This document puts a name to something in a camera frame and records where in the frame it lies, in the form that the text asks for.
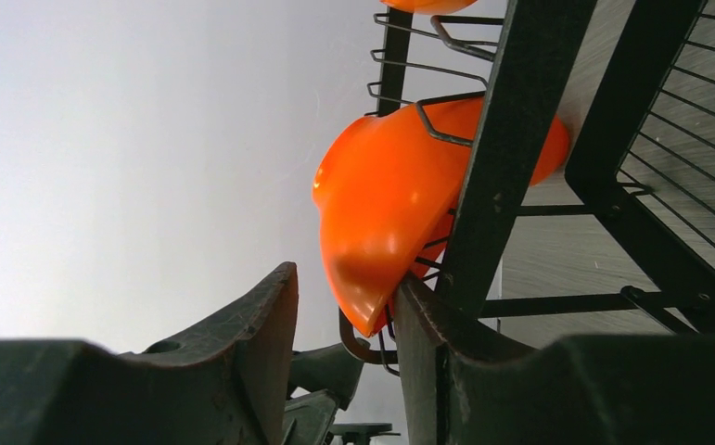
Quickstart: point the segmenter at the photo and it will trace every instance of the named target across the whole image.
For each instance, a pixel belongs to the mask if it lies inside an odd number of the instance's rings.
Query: white wall
[[[142,350],[296,261],[296,347],[338,341],[310,185],[375,106],[382,9],[0,2],[0,337]],[[415,40],[412,57],[486,70],[436,42]],[[479,88],[425,79],[410,75],[414,98]],[[342,420],[404,430],[399,382],[369,367]]]

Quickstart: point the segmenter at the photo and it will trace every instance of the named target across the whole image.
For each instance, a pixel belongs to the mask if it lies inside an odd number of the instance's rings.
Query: orange bowl
[[[482,97],[425,106],[440,132],[471,139]],[[531,184],[568,154],[567,130],[552,123]],[[417,276],[436,260],[450,233],[469,148],[428,135],[415,106],[383,118],[362,117],[330,147],[313,179],[327,281],[349,321],[366,337],[381,329],[384,307],[407,271]]]
[[[389,7],[415,14],[452,14],[477,0],[381,0]]]

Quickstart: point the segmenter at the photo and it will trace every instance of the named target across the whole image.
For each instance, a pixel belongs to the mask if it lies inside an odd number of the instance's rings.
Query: dish rack
[[[341,341],[350,353],[401,378],[411,443],[430,438],[436,443],[484,443],[487,438],[565,443],[584,437],[594,443],[703,437],[708,443],[707,432],[715,438],[715,424],[709,423],[715,423],[715,336],[574,337],[536,351],[479,322],[639,310],[674,334],[715,334],[715,228],[703,227],[705,218],[715,220],[710,202],[715,201],[715,173],[710,171],[715,138],[700,133],[697,122],[677,122],[666,112],[676,102],[715,120],[714,108],[676,91],[682,77],[715,89],[715,70],[699,72],[684,63],[691,50],[715,55],[715,34],[699,40],[694,32],[715,26],[715,13],[705,9],[706,3],[635,2],[565,169],[567,184],[582,201],[578,205],[525,206],[522,201],[594,0],[511,0],[506,19],[434,16],[434,32],[414,28],[411,14],[391,8],[375,15],[385,41],[371,52],[381,75],[368,84],[377,99],[376,111],[368,114],[385,116],[413,103],[402,96],[408,69],[467,77],[485,88],[415,102],[431,137],[472,151],[453,210],[453,230],[439,240],[447,243],[442,263],[426,262],[436,272],[423,280],[410,275],[402,281],[394,321],[387,310],[387,334],[396,350],[381,331],[379,349],[370,349],[339,315]],[[499,42],[492,43],[454,38],[451,24],[503,28]],[[490,78],[407,60],[413,34],[493,63]],[[470,95],[487,96],[472,140],[433,128],[424,105]],[[650,134],[650,125],[689,140],[667,145],[666,138]],[[692,159],[682,152],[693,145],[711,155]],[[682,163],[678,176],[659,165],[661,153]],[[670,199],[671,190],[677,199]],[[657,288],[486,301],[516,218],[562,215],[596,218]],[[697,243],[688,241],[692,238]],[[423,281],[433,277],[437,284],[431,290]],[[705,386],[688,386],[688,379]],[[683,391],[678,385],[687,387],[687,402],[677,404]],[[642,414],[658,422],[642,421]],[[674,418],[698,421],[678,423],[677,430],[666,427],[666,419]],[[606,419],[612,427],[603,424]]]

